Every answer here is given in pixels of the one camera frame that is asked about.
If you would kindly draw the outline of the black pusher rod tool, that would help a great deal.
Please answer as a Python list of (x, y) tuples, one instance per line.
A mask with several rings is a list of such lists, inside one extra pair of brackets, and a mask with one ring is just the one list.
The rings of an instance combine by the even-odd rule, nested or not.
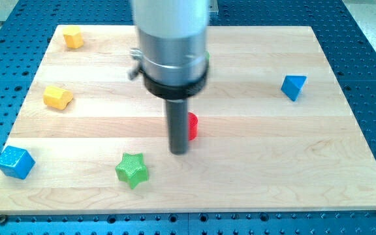
[(189, 141), (187, 100), (166, 100), (165, 104), (170, 151), (175, 155), (185, 154)]

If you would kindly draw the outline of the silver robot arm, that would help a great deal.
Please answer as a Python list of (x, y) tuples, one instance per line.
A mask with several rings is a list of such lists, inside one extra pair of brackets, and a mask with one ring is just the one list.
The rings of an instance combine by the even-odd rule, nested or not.
[(206, 85), (209, 59), (206, 30), (207, 0), (132, 0), (138, 47), (131, 49), (136, 67), (129, 79), (143, 76), (145, 88), (166, 106), (169, 148), (188, 150), (189, 97)]

